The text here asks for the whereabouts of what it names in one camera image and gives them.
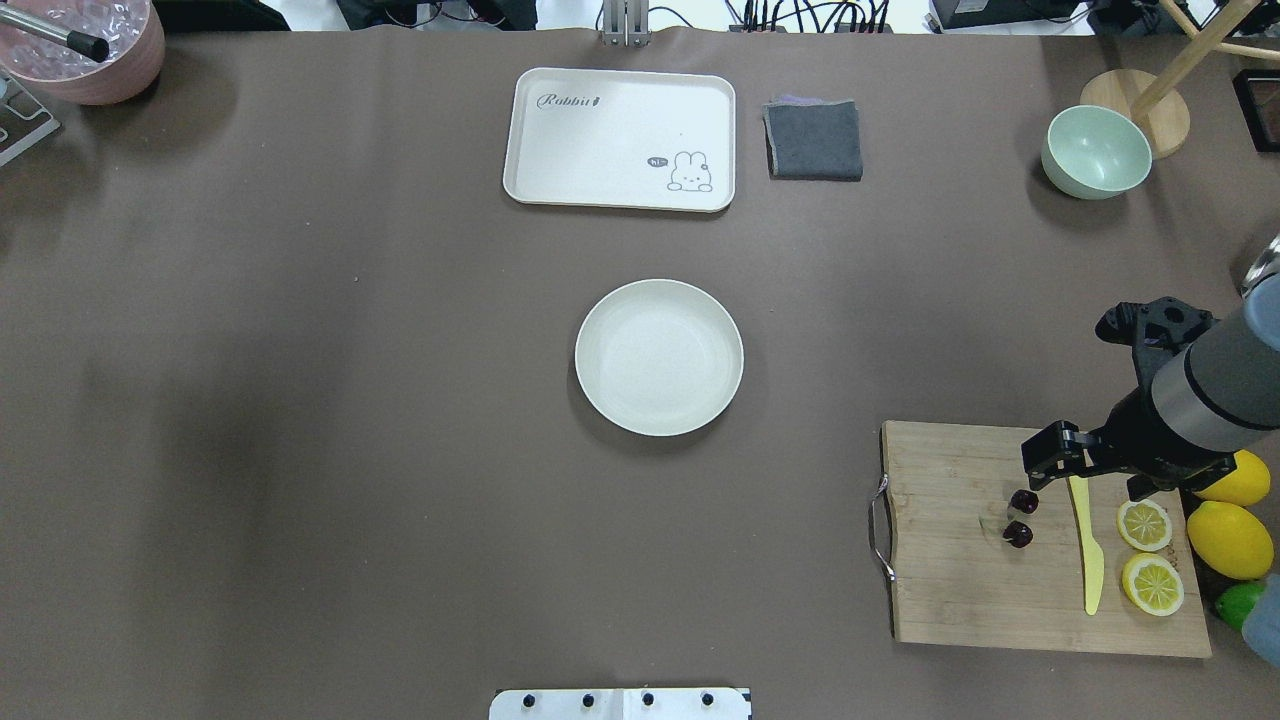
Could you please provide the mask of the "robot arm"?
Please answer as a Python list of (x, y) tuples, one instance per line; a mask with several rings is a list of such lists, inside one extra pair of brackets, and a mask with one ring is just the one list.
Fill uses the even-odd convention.
[(1117, 533), (1130, 547), (1119, 580), (1126, 600), (1152, 618), (1185, 603), (1187, 583), (1164, 556), (1171, 529), (1142, 539), (1129, 512), (1152, 512), (1162, 492), (1194, 495), (1187, 519), (1192, 551), (1213, 579), (1226, 582), (1216, 614), (1244, 646), (1277, 666), (1277, 557), (1275, 539), (1251, 511), (1265, 491), (1249, 483), (1270, 471), (1251, 446), (1277, 432), (1277, 277), (1244, 292), (1228, 318), (1174, 297), (1121, 302), (1101, 316), (1100, 340), (1130, 351), (1135, 384), (1091, 430), (1059, 420), (1021, 445), (1032, 498), (1052, 480), (1068, 482), (1082, 552), (1083, 606), (1096, 614), (1107, 560), (1097, 541), (1089, 480), (1125, 474)]

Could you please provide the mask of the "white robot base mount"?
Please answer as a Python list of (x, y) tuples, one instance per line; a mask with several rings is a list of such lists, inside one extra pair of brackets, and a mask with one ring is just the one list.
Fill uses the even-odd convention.
[(732, 687), (500, 691), (489, 719), (751, 719), (750, 692)]

